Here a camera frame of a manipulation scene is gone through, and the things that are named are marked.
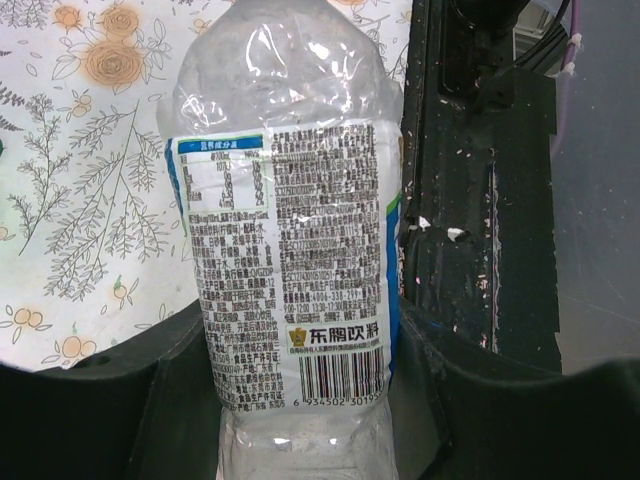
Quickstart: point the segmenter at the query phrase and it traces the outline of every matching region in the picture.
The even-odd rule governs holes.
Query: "gray surface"
[[[553,159],[565,373],[640,357],[640,2],[581,4],[584,49],[559,82],[567,123]]]

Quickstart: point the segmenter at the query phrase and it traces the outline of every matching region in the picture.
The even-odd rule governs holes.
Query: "white label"
[[[399,135],[353,121],[172,140],[215,382],[232,411],[362,407],[386,393]]]

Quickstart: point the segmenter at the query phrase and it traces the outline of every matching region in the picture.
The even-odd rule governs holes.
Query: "floral tablecloth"
[[[411,0],[331,1],[402,83]],[[0,362],[70,367],[197,298],[155,110],[230,5],[0,0]]]

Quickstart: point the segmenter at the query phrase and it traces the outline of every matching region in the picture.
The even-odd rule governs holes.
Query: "purple cable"
[[[580,33],[580,0],[572,0],[571,2],[571,28],[569,32],[570,41],[573,40],[574,35]],[[578,53],[578,47],[573,41],[569,44],[569,48],[562,59],[562,70],[558,75],[558,79],[562,78],[562,71],[564,68],[571,62],[573,62],[576,58],[576,54]],[[558,114],[558,133],[553,139],[553,143],[551,145],[551,159],[553,159],[558,152],[560,151],[560,146],[562,144],[562,138],[564,136],[564,132],[567,126],[567,110],[568,108],[568,99],[569,99],[569,82],[570,78],[564,79],[560,84],[561,88],[561,103],[560,103],[560,112]]]

